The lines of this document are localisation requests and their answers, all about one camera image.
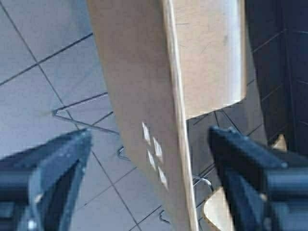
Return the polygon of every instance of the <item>dark wall tile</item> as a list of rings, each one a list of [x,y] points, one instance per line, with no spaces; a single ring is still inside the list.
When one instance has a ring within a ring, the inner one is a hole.
[[[288,41],[292,78],[308,83],[308,34],[290,32]]]
[[[308,123],[308,84],[294,84],[296,120]]]
[[[297,122],[297,151],[305,156],[308,156],[308,125]]]
[[[285,24],[290,30],[308,31],[308,1],[282,0]]]
[[[278,133],[271,137],[268,141],[268,145],[272,146],[276,140],[278,139],[279,135],[282,134],[284,136],[287,148],[289,151],[296,152],[296,147],[294,144],[294,128],[293,124],[287,124],[284,128],[282,128]]]
[[[257,83],[263,99],[282,84],[286,75],[284,33],[254,53]]]
[[[247,0],[246,14],[253,50],[283,30],[280,0]]]
[[[279,130],[288,124],[284,87],[281,86],[261,102],[265,131],[271,139]]]

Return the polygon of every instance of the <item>plywood edge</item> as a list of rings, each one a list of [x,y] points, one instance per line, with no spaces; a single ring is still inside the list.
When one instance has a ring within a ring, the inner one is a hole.
[[[178,50],[178,40],[173,8],[173,0],[161,0],[164,14],[164,26],[167,36],[167,47],[170,62],[170,74],[173,86],[173,99],[175,105],[176,123],[178,127],[178,142],[180,147],[180,157],[182,159],[182,176],[186,193],[187,208],[189,211],[190,228],[198,231],[198,219],[194,200],[192,169],[190,160],[190,150],[186,128],[186,115],[184,105],[183,84],[180,70],[180,55]]]

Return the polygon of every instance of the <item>gray floor tile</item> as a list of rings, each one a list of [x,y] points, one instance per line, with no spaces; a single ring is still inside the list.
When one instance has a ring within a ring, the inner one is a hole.
[[[108,120],[98,123],[97,126],[105,127],[106,123],[111,127],[115,127],[115,125],[112,125],[112,121]],[[92,133],[92,150],[95,152],[113,183],[135,168],[130,161],[122,160],[117,157],[117,150],[122,146],[122,140],[119,136],[95,130],[93,130]]]
[[[0,87],[1,154],[12,154],[75,130],[52,117],[61,104],[38,68]]]
[[[247,96],[241,103],[224,108],[240,132],[247,135],[263,123],[259,92],[256,81],[247,87]]]
[[[223,111],[216,111],[218,126],[222,129],[228,129],[230,127],[233,127],[232,122],[229,120],[229,118],[226,116],[226,114]]]
[[[208,114],[197,123],[193,120],[189,121],[188,140],[191,151],[192,172],[195,175],[199,175],[213,163],[207,138],[210,126],[216,125],[214,113]]]
[[[38,60],[91,33],[85,0],[2,0]]]
[[[35,64],[13,25],[0,7],[0,83]]]
[[[267,145],[266,132],[263,124],[252,132],[249,137],[256,142]]]
[[[206,176],[206,179],[211,181],[214,190],[218,189],[219,186],[221,185],[219,177],[218,177],[217,172],[215,170],[210,172]],[[199,184],[197,184],[195,186],[195,191],[196,191],[196,204],[197,205],[202,203],[202,201],[204,201],[206,198],[208,198],[212,194],[209,186],[207,184],[202,183],[202,182],[200,182]]]
[[[86,174],[80,186],[75,209],[83,207],[95,196],[111,186],[111,182],[103,172],[93,154],[90,155]]]
[[[130,231],[140,231],[140,230],[139,230],[138,227],[136,226],[135,228],[133,228],[133,229],[130,230]]]
[[[158,209],[139,224],[139,227],[142,229],[142,231],[174,231],[172,225],[163,223],[159,220],[159,213],[162,210],[162,208]],[[164,213],[163,218],[169,220],[166,213]]]
[[[154,189],[138,169],[126,175],[115,186],[137,222],[160,206]]]
[[[90,37],[42,63],[65,105],[106,92],[94,38]],[[94,123],[112,111],[108,96],[70,110],[74,119]]]
[[[111,187],[73,215],[70,231],[128,231],[134,226],[132,217]]]
[[[115,119],[116,119],[115,114],[112,113],[110,116],[108,116],[106,119],[102,120],[99,123],[100,127],[119,132],[119,128],[117,127]]]

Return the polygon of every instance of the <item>tile grout line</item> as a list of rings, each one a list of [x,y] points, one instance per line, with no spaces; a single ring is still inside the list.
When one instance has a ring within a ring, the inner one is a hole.
[[[271,96],[273,93],[275,93],[276,91],[278,91],[279,88],[281,88],[283,86],[283,83],[281,83],[278,87],[276,87],[274,90],[272,90],[269,94],[267,94],[262,100],[261,103],[263,101],[265,101],[269,96]]]
[[[298,120],[298,122],[301,123],[301,124],[304,124],[305,126],[308,126],[308,123],[307,123],[307,122],[304,122],[304,121],[302,121],[302,120]]]
[[[308,31],[304,31],[304,30],[292,30],[292,32],[298,33],[298,34],[308,34]]]
[[[101,166],[103,172],[106,174],[106,177],[107,177],[107,178],[109,179],[109,181],[111,182],[111,186],[113,187],[113,189],[115,190],[116,194],[118,195],[118,197],[119,197],[120,200],[122,201],[123,205],[125,206],[126,210],[127,210],[128,213],[130,214],[130,216],[131,216],[131,218],[133,219],[133,221],[135,222],[136,226],[138,227],[138,229],[139,229],[140,231],[142,231],[141,228],[140,228],[139,225],[138,225],[138,222],[136,221],[136,219],[134,218],[133,214],[131,213],[129,207],[128,207],[127,204],[125,203],[124,199],[121,197],[119,191],[117,190],[117,188],[115,187],[115,185],[114,185],[113,182],[111,181],[111,178],[109,177],[108,173],[106,172],[106,170],[105,170],[104,167],[102,166],[101,162],[99,161],[98,157],[96,156],[95,152],[92,151],[92,153],[93,153],[95,159],[97,160],[97,162],[99,163],[99,165]]]
[[[266,42],[264,42],[263,44],[261,44],[260,46],[258,46],[257,48],[255,48],[252,53],[256,53],[258,50],[260,50],[262,47],[264,47],[266,44],[270,43],[272,40],[274,40],[275,38],[277,38],[279,35],[281,35],[283,32],[285,32],[286,29],[283,29],[282,31],[278,32],[277,34],[275,34],[273,37],[271,37],[269,40],[267,40]]]
[[[120,179],[117,179],[113,184],[117,184],[119,181],[121,181],[125,176],[127,176],[129,173],[131,173],[132,171],[136,170],[137,167],[134,167],[132,170],[130,170],[128,173],[126,173],[124,176],[122,176]]]
[[[249,132],[248,134],[247,134],[247,136],[250,136],[252,133],[254,133],[256,130],[258,130],[261,126],[263,125],[263,123],[262,124],[260,124],[259,126],[257,126],[255,129],[253,129],[251,132]]]
[[[294,135],[294,149],[295,151],[297,151],[297,127],[296,127],[296,121],[295,121],[295,102],[294,102],[294,96],[293,96],[293,81],[292,81],[292,60],[290,57],[290,51],[289,51],[289,33],[288,30],[285,31],[284,33],[284,42],[285,42],[285,53],[286,53],[286,64],[287,64],[287,75],[288,75],[288,82],[289,82],[289,86],[290,86],[290,106],[291,106],[291,110],[292,110],[292,114],[291,116],[293,117],[292,123],[293,123],[293,135]]]
[[[8,13],[7,10],[5,9],[4,5],[2,4],[1,0],[0,0],[0,7],[3,9],[5,15],[6,15],[7,18],[9,19],[9,21],[10,21],[10,23],[12,24],[13,28],[15,29],[16,33],[18,34],[18,36],[19,36],[20,39],[22,40],[23,44],[25,45],[26,49],[28,50],[28,52],[29,52],[30,55],[32,56],[33,60],[35,61],[35,64],[34,64],[34,65],[32,65],[32,66],[30,66],[30,67],[27,67],[26,69],[22,70],[21,72],[17,73],[16,75],[13,75],[12,77],[8,78],[7,80],[1,82],[1,83],[0,83],[0,86],[4,85],[5,83],[7,83],[7,82],[9,82],[9,81],[11,81],[11,80],[13,80],[14,78],[20,76],[21,74],[23,74],[23,73],[25,73],[25,72],[31,70],[32,68],[34,68],[34,67],[36,67],[36,66],[39,66],[41,63],[43,63],[43,62],[49,60],[50,58],[52,58],[52,57],[54,57],[54,56],[56,56],[56,55],[58,55],[58,54],[60,54],[60,53],[62,53],[62,52],[64,52],[65,50],[67,50],[67,49],[73,47],[74,45],[76,45],[76,44],[82,42],[83,40],[86,40],[87,38],[89,38],[89,37],[91,37],[91,36],[93,35],[93,33],[90,33],[90,34],[88,34],[88,35],[82,37],[81,39],[79,39],[79,40],[77,40],[77,41],[75,41],[75,42],[69,44],[68,46],[66,46],[66,47],[64,47],[64,48],[62,48],[62,49],[60,49],[59,51],[57,51],[57,52],[55,52],[55,53],[53,53],[53,54],[47,56],[46,58],[44,58],[44,59],[42,59],[42,60],[40,60],[40,61],[37,61],[37,59],[35,58],[33,52],[31,51],[30,47],[29,47],[28,44],[26,43],[24,37],[22,36],[22,34],[20,33],[20,31],[18,30],[16,24],[14,23],[14,21],[12,20],[12,18],[11,18],[10,15],[9,15],[9,13]]]
[[[47,61],[47,60],[53,58],[54,56],[56,56],[56,55],[58,55],[58,54],[64,52],[65,50],[67,50],[67,49],[69,49],[69,48],[75,46],[76,44],[82,42],[83,40],[86,40],[87,38],[91,37],[92,35],[93,35],[93,33],[90,33],[90,34],[88,34],[88,35],[82,37],[81,39],[79,39],[79,40],[77,40],[77,41],[75,41],[75,42],[73,42],[73,43],[67,45],[66,47],[64,47],[64,48],[62,48],[62,49],[56,51],[55,53],[53,53],[53,54],[47,56],[46,58],[44,58],[44,59],[38,61],[38,64],[41,64],[41,63],[43,63],[43,62],[45,62],[45,61]]]
[[[155,213],[157,210],[159,210],[160,208],[162,208],[162,205],[160,205],[159,207],[157,207],[154,211],[152,211],[149,215],[147,215],[145,218],[143,218],[141,221],[138,222],[138,225],[140,225],[142,222],[144,222],[150,215],[152,215],[153,213]]]
[[[49,86],[51,87],[52,91],[55,93],[55,95],[57,96],[58,100],[60,101],[60,103],[64,106],[64,103],[60,97],[60,95],[58,94],[58,92],[56,91],[56,89],[54,88],[54,86],[52,85],[52,83],[50,82],[50,80],[48,79],[46,73],[44,72],[43,68],[40,66],[39,62],[37,61],[36,57],[34,56],[33,52],[31,51],[30,47],[28,46],[28,44],[26,43],[24,37],[22,36],[21,32],[18,30],[16,24],[14,23],[13,19],[10,17],[9,13],[7,12],[7,10],[5,9],[4,5],[2,4],[1,0],[0,0],[0,6],[1,8],[3,9],[4,13],[6,14],[6,16],[8,17],[9,21],[11,22],[12,26],[14,27],[16,33],[18,34],[18,36],[20,37],[20,39],[22,40],[23,44],[25,45],[25,47],[27,48],[28,52],[30,53],[30,55],[32,56],[33,60],[35,61],[35,65],[31,67],[34,68],[35,66],[38,66],[39,69],[41,70],[42,74],[44,75],[44,77],[46,78]],[[69,111],[67,111],[69,117],[71,119],[73,119],[72,115],[70,114]]]
[[[223,109],[222,109],[221,111],[222,111],[223,114],[227,117],[227,119],[231,122],[231,124],[236,128],[236,130],[237,130],[239,133],[241,133],[240,130],[237,128],[236,124],[230,119],[230,117],[228,116],[228,114],[227,114]]]
[[[284,130],[288,126],[288,123],[286,123],[281,129],[279,129],[274,135],[272,135],[269,139],[268,142],[271,141],[275,136],[279,134],[282,130]]]
[[[299,79],[296,79],[296,82],[308,85],[308,82],[305,82],[305,81],[302,81],[302,80],[299,80]]]

